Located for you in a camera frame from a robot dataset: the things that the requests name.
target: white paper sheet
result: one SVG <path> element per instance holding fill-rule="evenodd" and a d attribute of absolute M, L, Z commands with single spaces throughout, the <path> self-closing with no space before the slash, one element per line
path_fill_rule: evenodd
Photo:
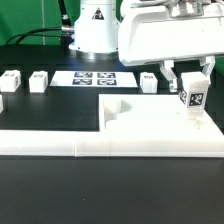
<path fill-rule="evenodd" d="M 56 71 L 50 86 L 137 87 L 132 72 Z"/>

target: cable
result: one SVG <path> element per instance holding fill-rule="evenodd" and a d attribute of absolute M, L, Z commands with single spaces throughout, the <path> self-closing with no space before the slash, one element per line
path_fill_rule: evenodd
<path fill-rule="evenodd" d="M 64 26 L 71 26 L 71 20 L 68 17 L 64 0 L 58 0 L 59 8 L 61 11 L 61 21 Z"/>
<path fill-rule="evenodd" d="M 43 36 L 44 37 L 70 37 L 70 35 L 65 35 L 65 34 L 63 34 L 63 35 L 48 35 L 48 34 L 29 34 L 29 35 L 27 35 L 27 33 L 25 33 L 25 34 L 18 34 L 18 35 L 15 35 L 15 36 L 11 37 L 10 39 L 7 40 L 5 45 L 9 45 L 9 43 L 13 39 L 15 39 L 17 37 L 23 37 L 23 36 L 25 36 L 25 38 L 28 37 L 28 36 L 36 36 L 36 37 L 43 37 Z"/>
<path fill-rule="evenodd" d="M 219 3 L 220 5 L 224 6 L 224 2 L 222 0 L 215 0 L 217 3 Z"/>
<path fill-rule="evenodd" d="M 51 28 L 41 28 L 36 30 L 31 30 L 30 32 L 23 34 L 15 44 L 19 44 L 23 39 L 25 39 L 27 36 L 30 36 L 30 34 L 40 33 L 40 32 L 48 32 L 48 31 L 56 31 L 61 30 L 61 27 L 51 27 Z"/>

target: white block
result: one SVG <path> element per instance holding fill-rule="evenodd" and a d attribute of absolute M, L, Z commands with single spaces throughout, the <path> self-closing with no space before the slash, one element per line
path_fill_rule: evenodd
<path fill-rule="evenodd" d="M 48 85 L 48 73 L 34 72 L 29 79 L 29 85 L 31 93 L 43 93 Z"/>
<path fill-rule="evenodd" d="M 209 78 L 201 72 L 182 73 L 183 90 L 179 94 L 180 113 L 188 118 L 201 117 L 204 112 Z"/>
<path fill-rule="evenodd" d="M 0 95 L 0 113 L 3 111 L 2 95 Z"/>
<path fill-rule="evenodd" d="M 143 72 L 140 75 L 140 86 L 143 93 L 157 93 L 158 80 L 153 73 Z"/>
<path fill-rule="evenodd" d="M 0 78 L 1 92 L 15 92 L 21 84 L 21 73 L 18 70 L 5 71 Z"/>

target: white platform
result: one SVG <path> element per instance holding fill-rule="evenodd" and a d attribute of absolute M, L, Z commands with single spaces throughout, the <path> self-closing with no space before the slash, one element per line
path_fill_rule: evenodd
<path fill-rule="evenodd" d="M 178 103 L 177 96 L 100 95 L 100 132 L 1 130 L 0 155 L 224 157 L 211 118 L 186 120 Z"/>

